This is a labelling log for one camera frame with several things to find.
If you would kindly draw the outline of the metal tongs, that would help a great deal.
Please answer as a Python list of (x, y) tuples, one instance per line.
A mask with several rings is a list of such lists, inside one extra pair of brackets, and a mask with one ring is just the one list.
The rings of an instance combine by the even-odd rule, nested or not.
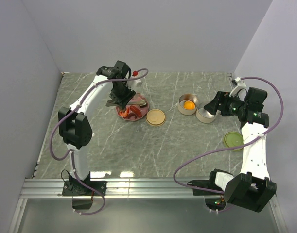
[[(139, 101), (130, 101), (127, 105), (138, 105)], [(105, 104), (106, 107), (118, 106), (117, 103), (113, 102), (112, 100), (108, 100)]]

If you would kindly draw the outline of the red sausage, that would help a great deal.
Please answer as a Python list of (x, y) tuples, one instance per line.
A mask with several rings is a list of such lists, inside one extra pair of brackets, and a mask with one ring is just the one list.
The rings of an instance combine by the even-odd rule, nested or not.
[(142, 117), (142, 113), (141, 113), (141, 111), (137, 107), (135, 107), (133, 105), (130, 105), (130, 110), (133, 113), (135, 113), (138, 117)]

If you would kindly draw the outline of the dark red octopus piece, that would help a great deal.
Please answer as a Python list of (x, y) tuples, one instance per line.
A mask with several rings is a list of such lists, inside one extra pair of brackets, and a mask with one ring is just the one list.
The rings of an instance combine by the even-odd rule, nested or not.
[(131, 119), (131, 118), (133, 118), (133, 119), (137, 119), (138, 116), (137, 116), (135, 113), (129, 113), (129, 114), (127, 115), (126, 118), (127, 118), (127, 119)]

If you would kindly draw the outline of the orange egg yolk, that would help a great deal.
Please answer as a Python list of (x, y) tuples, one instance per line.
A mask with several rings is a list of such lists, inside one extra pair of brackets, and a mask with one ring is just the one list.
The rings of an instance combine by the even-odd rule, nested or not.
[(184, 102), (183, 106), (184, 106), (185, 109), (192, 110), (192, 109), (195, 108), (195, 103), (190, 101), (190, 100), (187, 100), (187, 101)]

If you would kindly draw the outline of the red shrimp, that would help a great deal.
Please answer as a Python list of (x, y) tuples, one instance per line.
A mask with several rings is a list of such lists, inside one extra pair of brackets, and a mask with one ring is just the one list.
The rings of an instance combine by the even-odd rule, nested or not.
[(119, 115), (122, 118), (127, 118), (128, 114), (129, 114), (129, 108), (125, 108), (124, 110), (119, 111)]

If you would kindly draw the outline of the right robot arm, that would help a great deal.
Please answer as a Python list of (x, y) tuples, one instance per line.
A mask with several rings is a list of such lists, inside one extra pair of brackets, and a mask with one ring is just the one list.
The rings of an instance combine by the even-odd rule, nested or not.
[(213, 194), (224, 192), (225, 202), (260, 212), (276, 193), (266, 165), (266, 135), (268, 114), (262, 112), (267, 92), (249, 88), (244, 100), (232, 97), (229, 92), (218, 91), (214, 99), (204, 106), (210, 114), (220, 111), (221, 116), (236, 116), (241, 123), (243, 161), (240, 173), (233, 176), (215, 169), (207, 182)]

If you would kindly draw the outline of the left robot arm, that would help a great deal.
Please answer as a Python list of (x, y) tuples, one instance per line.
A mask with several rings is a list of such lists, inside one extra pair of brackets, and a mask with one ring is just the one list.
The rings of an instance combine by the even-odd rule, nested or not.
[(70, 107), (60, 108), (58, 112), (59, 120), (67, 117), (59, 125), (59, 134), (70, 151), (70, 174), (78, 178), (73, 188), (79, 195), (86, 195), (91, 190), (91, 183), (86, 178), (90, 174), (87, 145), (93, 134), (89, 122), (92, 113), (106, 95), (109, 95), (110, 103), (125, 110), (136, 94), (127, 84), (126, 79), (130, 76), (131, 69), (125, 62), (117, 61), (113, 67), (102, 66), (80, 98)]

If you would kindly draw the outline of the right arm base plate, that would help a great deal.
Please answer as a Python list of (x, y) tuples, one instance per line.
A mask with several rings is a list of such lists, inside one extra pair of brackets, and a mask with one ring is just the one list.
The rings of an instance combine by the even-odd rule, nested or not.
[(194, 196), (220, 195), (222, 192), (222, 189), (210, 180), (192, 180), (188, 182), (188, 185), (201, 189), (193, 189)]

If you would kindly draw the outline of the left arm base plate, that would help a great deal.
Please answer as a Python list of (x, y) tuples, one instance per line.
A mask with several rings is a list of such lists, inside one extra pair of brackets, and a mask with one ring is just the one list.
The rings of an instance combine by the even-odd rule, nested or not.
[[(88, 186), (94, 188), (98, 192), (105, 195), (107, 181), (91, 181)], [(92, 190), (80, 183), (70, 183), (69, 181), (64, 182), (62, 190), (62, 196), (91, 196)]]

